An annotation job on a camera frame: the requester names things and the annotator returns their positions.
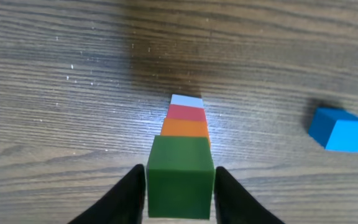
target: wood grain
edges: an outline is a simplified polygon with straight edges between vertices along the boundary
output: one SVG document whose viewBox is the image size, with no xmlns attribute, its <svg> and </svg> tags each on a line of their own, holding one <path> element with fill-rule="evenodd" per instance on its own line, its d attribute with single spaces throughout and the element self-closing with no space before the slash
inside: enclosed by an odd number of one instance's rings
<svg viewBox="0 0 358 224">
<path fill-rule="evenodd" d="M 358 154 L 306 133 L 318 105 L 358 114 L 351 0 L 0 0 L 0 223 L 92 205 L 172 93 L 203 97 L 215 165 L 283 221 L 358 223 Z"/>
</svg>

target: block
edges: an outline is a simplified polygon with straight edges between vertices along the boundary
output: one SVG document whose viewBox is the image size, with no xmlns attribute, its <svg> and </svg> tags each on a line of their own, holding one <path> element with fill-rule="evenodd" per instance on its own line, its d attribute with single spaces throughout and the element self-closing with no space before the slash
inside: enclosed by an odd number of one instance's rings
<svg viewBox="0 0 358 224">
<path fill-rule="evenodd" d="M 161 129 L 162 136 L 206 137 L 209 140 L 206 121 L 187 121 L 165 118 Z"/>
<path fill-rule="evenodd" d="M 309 135 L 326 150 L 358 152 L 358 117 L 344 110 L 318 108 Z"/>
<path fill-rule="evenodd" d="M 170 105 L 167 118 L 188 121 L 206 121 L 205 110 L 191 106 Z"/>
<path fill-rule="evenodd" d="M 191 96 L 172 95 L 172 105 L 191 106 L 195 108 L 204 108 L 203 99 Z"/>
<path fill-rule="evenodd" d="M 149 217 L 209 219 L 214 175 L 206 138 L 156 136 L 147 164 Z"/>
</svg>

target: light blue block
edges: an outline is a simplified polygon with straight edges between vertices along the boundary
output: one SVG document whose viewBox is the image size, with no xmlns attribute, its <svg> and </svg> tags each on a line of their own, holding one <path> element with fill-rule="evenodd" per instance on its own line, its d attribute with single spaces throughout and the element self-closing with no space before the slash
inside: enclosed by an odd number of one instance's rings
<svg viewBox="0 0 358 224">
<path fill-rule="evenodd" d="M 191 96 L 182 96 L 182 95 L 172 95 L 171 104 L 181 105 L 181 106 L 191 106 L 195 108 L 204 108 L 203 99 L 191 97 Z"/>
<path fill-rule="evenodd" d="M 344 110 L 318 108 L 309 135 L 326 150 L 358 152 L 358 117 Z"/>
</svg>

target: wooden surface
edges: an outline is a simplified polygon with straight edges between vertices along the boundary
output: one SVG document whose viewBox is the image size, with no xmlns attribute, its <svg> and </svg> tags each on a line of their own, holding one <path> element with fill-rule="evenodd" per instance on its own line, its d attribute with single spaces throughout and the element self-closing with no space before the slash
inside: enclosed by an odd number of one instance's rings
<svg viewBox="0 0 358 224">
<path fill-rule="evenodd" d="M 358 223 L 358 154 L 306 133 L 318 105 L 358 114 L 351 0 L 0 1 L 0 223 L 92 205 L 172 93 L 203 97 L 215 165 L 284 222 Z"/>
</svg>

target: green block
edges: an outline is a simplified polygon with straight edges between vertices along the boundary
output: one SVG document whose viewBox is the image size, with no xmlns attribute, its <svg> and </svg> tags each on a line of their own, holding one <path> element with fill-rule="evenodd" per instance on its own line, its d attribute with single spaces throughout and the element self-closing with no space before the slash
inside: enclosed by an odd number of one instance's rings
<svg viewBox="0 0 358 224">
<path fill-rule="evenodd" d="M 209 219 L 214 176 L 208 138 L 156 136 L 147 165 L 149 217 Z"/>
</svg>

